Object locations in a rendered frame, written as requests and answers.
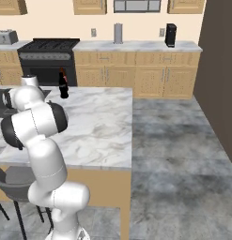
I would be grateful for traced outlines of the dark cola bottle red label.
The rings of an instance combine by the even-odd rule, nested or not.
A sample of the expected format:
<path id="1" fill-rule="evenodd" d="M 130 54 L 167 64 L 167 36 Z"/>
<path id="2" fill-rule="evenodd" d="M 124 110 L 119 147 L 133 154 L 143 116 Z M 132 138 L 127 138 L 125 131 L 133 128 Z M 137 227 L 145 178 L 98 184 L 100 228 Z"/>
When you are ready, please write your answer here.
<path id="1" fill-rule="evenodd" d="M 67 81 L 64 77 L 63 71 L 59 71 L 59 90 L 60 90 L 60 97 L 61 98 L 68 98 L 69 97 L 69 88 Z"/>

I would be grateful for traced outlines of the wooden island counter base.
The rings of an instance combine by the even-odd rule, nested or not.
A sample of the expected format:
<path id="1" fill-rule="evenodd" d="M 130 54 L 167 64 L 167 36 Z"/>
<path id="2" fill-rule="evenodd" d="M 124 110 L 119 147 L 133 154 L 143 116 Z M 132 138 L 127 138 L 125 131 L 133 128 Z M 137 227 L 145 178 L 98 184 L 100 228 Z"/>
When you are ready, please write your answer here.
<path id="1" fill-rule="evenodd" d="M 131 171 L 68 169 L 68 180 L 87 185 L 89 206 L 120 209 L 120 240 L 129 240 Z"/>

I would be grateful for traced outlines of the wooden base cupboard run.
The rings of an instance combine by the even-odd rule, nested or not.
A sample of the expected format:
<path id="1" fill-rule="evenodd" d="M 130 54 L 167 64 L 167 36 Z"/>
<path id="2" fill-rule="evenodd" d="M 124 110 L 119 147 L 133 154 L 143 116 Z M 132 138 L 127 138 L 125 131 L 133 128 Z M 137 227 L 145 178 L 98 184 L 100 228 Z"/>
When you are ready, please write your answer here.
<path id="1" fill-rule="evenodd" d="M 74 53 L 77 84 L 129 87 L 135 98 L 190 99 L 199 52 Z"/>
<path id="2" fill-rule="evenodd" d="M 0 85 L 20 85 L 23 75 L 16 51 L 0 51 Z"/>

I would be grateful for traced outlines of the grey paper towel roll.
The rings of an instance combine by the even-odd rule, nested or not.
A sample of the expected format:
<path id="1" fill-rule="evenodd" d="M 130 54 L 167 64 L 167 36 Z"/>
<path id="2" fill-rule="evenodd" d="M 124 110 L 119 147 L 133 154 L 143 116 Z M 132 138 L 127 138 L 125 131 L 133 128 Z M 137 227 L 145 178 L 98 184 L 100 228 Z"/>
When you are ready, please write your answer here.
<path id="1" fill-rule="evenodd" d="M 114 43 L 115 44 L 122 44 L 123 43 L 123 24 L 122 23 L 115 23 L 114 24 Z"/>

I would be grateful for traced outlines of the black oven with hob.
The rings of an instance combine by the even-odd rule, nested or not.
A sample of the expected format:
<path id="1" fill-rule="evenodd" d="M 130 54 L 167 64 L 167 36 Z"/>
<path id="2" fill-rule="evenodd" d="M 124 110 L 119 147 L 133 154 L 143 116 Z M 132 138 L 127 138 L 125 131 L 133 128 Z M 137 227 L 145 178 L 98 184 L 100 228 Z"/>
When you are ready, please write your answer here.
<path id="1" fill-rule="evenodd" d="M 24 75 L 36 75 L 41 86 L 57 86 L 59 73 L 76 86 L 73 48 L 79 38 L 34 38 L 17 50 Z"/>

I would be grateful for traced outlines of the black coffee machine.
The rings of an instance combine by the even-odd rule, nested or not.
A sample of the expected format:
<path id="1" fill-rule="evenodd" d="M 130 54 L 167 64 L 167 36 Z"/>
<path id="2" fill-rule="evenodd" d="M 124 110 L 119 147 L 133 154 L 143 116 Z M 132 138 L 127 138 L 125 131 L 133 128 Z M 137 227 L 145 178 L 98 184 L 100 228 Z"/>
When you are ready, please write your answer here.
<path id="1" fill-rule="evenodd" d="M 167 47 L 174 48 L 176 41 L 177 26 L 173 23 L 166 25 L 165 44 Z"/>

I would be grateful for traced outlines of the dark brown tall cabinet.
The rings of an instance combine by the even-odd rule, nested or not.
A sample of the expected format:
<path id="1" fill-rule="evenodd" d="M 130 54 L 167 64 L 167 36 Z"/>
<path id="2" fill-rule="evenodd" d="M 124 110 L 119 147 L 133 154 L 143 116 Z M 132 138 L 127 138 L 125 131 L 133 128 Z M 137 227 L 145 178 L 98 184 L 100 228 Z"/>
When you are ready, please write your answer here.
<path id="1" fill-rule="evenodd" d="M 207 0 L 193 90 L 232 163 L 232 0 Z"/>

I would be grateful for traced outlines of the grey framed window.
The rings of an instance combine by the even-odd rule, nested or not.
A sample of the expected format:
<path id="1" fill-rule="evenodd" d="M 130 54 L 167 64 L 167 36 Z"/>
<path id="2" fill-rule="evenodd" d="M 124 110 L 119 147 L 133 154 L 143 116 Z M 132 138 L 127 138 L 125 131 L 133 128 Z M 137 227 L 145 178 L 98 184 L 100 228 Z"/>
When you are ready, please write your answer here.
<path id="1" fill-rule="evenodd" d="M 161 0 L 114 0 L 114 13 L 159 12 Z"/>

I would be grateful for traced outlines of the dark grey bar stool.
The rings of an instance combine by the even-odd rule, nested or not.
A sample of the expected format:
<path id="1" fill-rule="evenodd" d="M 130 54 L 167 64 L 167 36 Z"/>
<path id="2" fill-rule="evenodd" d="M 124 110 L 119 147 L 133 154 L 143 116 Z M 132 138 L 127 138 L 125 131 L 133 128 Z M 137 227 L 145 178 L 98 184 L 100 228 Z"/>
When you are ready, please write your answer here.
<path id="1" fill-rule="evenodd" d="M 14 203 L 21 227 L 23 240 L 27 240 L 19 203 L 28 203 L 28 189 L 35 181 L 30 167 L 10 166 L 5 171 L 0 168 L 0 189 Z"/>

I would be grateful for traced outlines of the silver toaster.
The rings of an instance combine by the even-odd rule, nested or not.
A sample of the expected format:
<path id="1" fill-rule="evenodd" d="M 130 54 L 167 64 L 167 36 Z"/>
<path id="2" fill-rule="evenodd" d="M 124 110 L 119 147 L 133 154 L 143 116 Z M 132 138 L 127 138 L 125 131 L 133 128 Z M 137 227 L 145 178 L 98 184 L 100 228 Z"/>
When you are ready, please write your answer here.
<path id="1" fill-rule="evenodd" d="M 12 45 L 18 41 L 18 35 L 15 30 L 0 30 L 0 45 Z"/>

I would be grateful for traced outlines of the wooden wall cupboard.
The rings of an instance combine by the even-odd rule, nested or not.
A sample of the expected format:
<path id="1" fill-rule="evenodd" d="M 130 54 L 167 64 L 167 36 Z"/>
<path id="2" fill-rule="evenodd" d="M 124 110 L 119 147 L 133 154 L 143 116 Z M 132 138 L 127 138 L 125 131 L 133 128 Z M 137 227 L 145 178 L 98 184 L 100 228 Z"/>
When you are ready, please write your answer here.
<path id="1" fill-rule="evenodd" d="M 75 15 L 105 15 L 107 0 L 73 0 Z"/>
<path id="2" fill-rule="evenodd" d="M 168 0 L 169 14 L 201 14 L 205 0 Z"/>
<path id="3" fill-rule="evenodd" d="M 0 0 L 0 15 L 24 15 L 26 13 L 25 0 Z"/>

